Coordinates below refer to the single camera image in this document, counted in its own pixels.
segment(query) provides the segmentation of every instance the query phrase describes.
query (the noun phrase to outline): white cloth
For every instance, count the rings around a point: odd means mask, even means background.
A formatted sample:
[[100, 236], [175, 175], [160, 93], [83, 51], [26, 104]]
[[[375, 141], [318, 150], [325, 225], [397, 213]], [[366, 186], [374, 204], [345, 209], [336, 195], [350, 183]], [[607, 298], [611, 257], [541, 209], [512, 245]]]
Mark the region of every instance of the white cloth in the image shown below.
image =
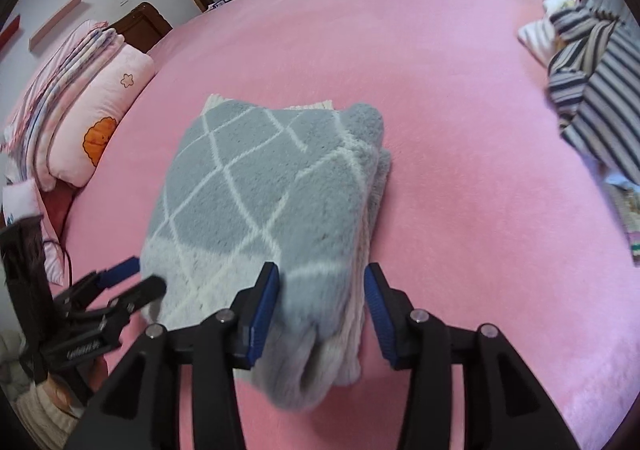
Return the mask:
[[45, 383], [31, 383], [29, 391], [15, 402], [15, 413], [42, 450], [62, 450], [78, 420], [51, 402]]
[[572, 0], [543, 0], [542, 7], [545, 10], [545, 17], [518, 30], [520, 43], [529, 49], [544, 67], [548, 67], [549, 62], [558, 52], [558, 34], [549, 17], [571, 2]]
[[18, 361], [23, 348], [24, 337], [18, 331], [0, 331], [0, 385], [9, 401], [29, 390], [29, 377]]

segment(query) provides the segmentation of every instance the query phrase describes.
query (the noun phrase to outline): wooden headboard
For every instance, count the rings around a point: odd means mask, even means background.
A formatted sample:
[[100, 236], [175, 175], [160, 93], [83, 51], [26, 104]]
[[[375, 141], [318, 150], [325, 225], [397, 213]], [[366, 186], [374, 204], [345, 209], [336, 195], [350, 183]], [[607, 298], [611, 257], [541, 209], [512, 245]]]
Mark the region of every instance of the wooden headboard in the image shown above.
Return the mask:
[[141, 52], [147, 52], [172, 29], [149, 2], [143, 2], [111, 26], [124, 36], [127, 44]]

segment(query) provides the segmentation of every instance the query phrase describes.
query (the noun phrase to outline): orange flower print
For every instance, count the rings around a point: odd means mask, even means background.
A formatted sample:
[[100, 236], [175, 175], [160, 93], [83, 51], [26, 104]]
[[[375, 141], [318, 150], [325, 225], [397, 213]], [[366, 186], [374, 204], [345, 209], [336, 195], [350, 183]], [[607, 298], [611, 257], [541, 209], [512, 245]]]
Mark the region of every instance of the orange flower print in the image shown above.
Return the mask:
[[82, 148], [94, 166], [98, 165], [102, 152], [107, 147], [118, 122], [113, 117], [103, 117], [84, 134]]
[[120, 80], [120, 83], [122, 84], [122, 86], [124, 86], [124, 88], [133, 86], [133, 74], [125, 74]]

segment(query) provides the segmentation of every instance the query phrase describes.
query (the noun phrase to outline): pink pillow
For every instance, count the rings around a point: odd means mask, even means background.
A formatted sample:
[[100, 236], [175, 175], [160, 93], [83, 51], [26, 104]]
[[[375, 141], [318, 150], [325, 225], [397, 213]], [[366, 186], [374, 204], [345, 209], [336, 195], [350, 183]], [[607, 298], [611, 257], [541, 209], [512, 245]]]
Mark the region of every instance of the pink pillow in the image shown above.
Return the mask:
[[49, 173], [77, 188], [85, 186], [116, 126], [155, 73], [150, 56], [125, 44], [58, 126], [49, 148]]
[[2, 211], [7, 224], [14, 223], [24, 217], [42, 215], [42, 239], [53, 240], [44, 245], [44, 269], [47, 280], [51, 283], [64, 285], [65, 259], [58, 243], [58, 236], [51, 226], [47, 210], [40, 198], [40, 192], [34, 179], [27, 179], [21, 183], [5, 186], [2, 189]]

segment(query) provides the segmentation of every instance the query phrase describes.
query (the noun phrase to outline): screw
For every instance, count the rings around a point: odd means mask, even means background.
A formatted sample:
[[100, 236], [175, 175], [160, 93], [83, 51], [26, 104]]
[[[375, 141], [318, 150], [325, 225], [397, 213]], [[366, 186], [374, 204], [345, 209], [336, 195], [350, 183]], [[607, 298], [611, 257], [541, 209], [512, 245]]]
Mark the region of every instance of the screw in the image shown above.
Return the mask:
[[409, 318], [411, 318], [417, 324], [424, 324], [427, 320], [429, 320], [429, 313], [424, 309], [414, 309], [409, 313]]
[[480, 327], [480, 332], [487, 338], [497, 338], [498, 334], [500, 334], [498, 327], [493, 324], [484, 324]]
[[235, 317], [236, 317], [236, 313], [231, 311], [231, 309], [220, 309], [220, 311], [216, 313], [216, 320], [221, 324], [225, 322], [230, 322]]
[[147, 335], [152, 340], [154, 338], [158, 338], [164, 334], [164, 327], [160, 324], [151, 324], [149, 327], [145, 329], [145, 335]]

